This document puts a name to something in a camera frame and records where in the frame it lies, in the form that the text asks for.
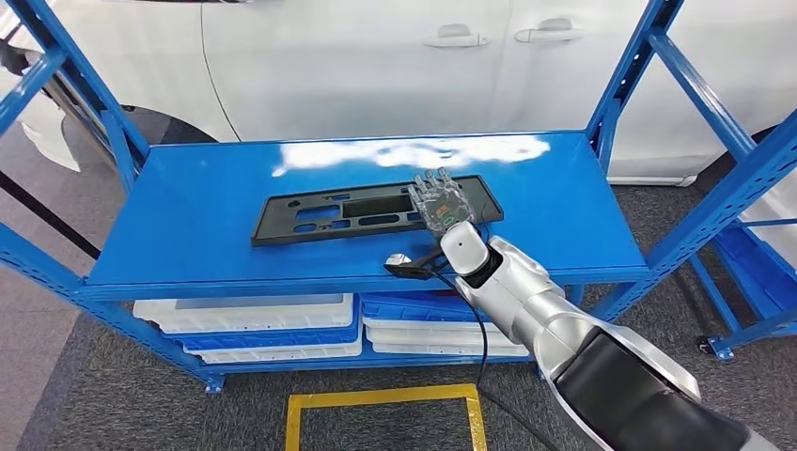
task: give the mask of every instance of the robot finger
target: robot finger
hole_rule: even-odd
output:
[[[440,180],[438,180],[438,179],[437,179],[437,178],[434,176],[434,173],[433,173],[433,172],[431,172],[431,169],[427,169],[427,170],[426,170],[426,181],[429,183],[429,185],[430,185],[432,188],[434,188],[435,186],[440,186]]]
[[[440,180],[442,180],[443,183],[449,183],[450,181],[453,181],[451,180],[451,176],[448,174],[448,171],[444,167],[438,169],[437,174],[440,176]]]
[[[416,207],[418,205],[421,205],[421,203],[423,203],[423,200],[421,200],[421,196],[418,194],[418,191],[415,189],[413,185],[410,185],[407,188],[407,193],[410,195],[410,199],[413,201],[413,205],[415,205]]]
[[[413,181],[415,182],[415,188],[421,193],[421,195],[429,190],[429,188],[426,186],[426,182],[421,178],[421,176],[415,174]]]

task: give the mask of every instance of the tiled floor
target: tiled floor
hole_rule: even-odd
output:
[[[147,138],[158,142],[167,121],[139,118]],[[65,134],[81,173],[42,157],[18,125],[0,139],[0,170],[102,248],[124,193],[76,127],[68,122]],[[3,191],[0,222],[78,274],[91,267],[88,256]],[[68,303],[0,265],[0,449],[19,441],[77,316]]]

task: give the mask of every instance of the yellow floor marking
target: yellow floor marking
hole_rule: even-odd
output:
[[[468,411],[468,423],[471,429],[471,442],[473,442],[474,451],[486,451],[487,441],[484,438],[484,424],[481,421],[481,406],[478,403],[476,386],[472,383],[391,388],[388,390],[366,390],[360,392],[291,395],[288,399],[285,449],[286,451],[299,451],[299,427],[302,424],[302,409],[454,399],[457,397],[465,398],[465,406]]]

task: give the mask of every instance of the robotic arm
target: robotic arm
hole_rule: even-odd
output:
[[[501,237],[485,243],[456,182],[445,170],[440,176],[416,177],[410,195],[440,238],[457,289],[529,349],[556,401],[589,439],[606,450],[776,449],[702,406],[695,378],[645,338],[568,302],[537,261]]]

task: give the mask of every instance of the plastic storage bin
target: plastic storage bin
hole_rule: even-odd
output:
[[[366,337],[377,352],[481,355],[477,322],[400,321],[363,318]],[[485,324],[489,355],[525,356],[523,345],[509,341],[494,324]]]
[[[460,355],[481,355],[484,349],[478,346],[432,346],[432,345],[386,345],[383,343],[373,343],[376,352],[398,353],[398,354],[460,354]],[[517,356],[528,355],[526,348],[518,349],[509,346],[488,347],[488,355],[491,356]]]
[[[714,242],[749,274],[781,311],[797,308],[797,273],[768,243],[741,227],[723,230]],[[767,317],[756,305],[752,307],[760,318]]]
[[[351,294],[136,301],[133,315],[165,333],[263,331],[348,326]]]
[[[360,300],[353,296],[352,318],[360,317]],[[199,334],[166,334],[178,341],[185,350],[220,350],[266,347],[301,347],[311,345],[351,344],[359,335],[358,321],[340,327],[311,327],[303,329],[271,329],[246,332],[203,332]]]
[[[353,323],[353,329],[357,334],[351,343],[225,348],[214,350],[193,350],[188,347],[183,347],[183,349],[190,354],[198,355],[206,364],[234,364],[356,356],[360,355],[363,350],[362,316],[358,315],[357,321]]]
[[[363,316],[370,319],[409,321],[474,321],[474,315],[459,295],[440,292],[405,291],[362,293]],[[483,321],[490,321],[479,313]]]

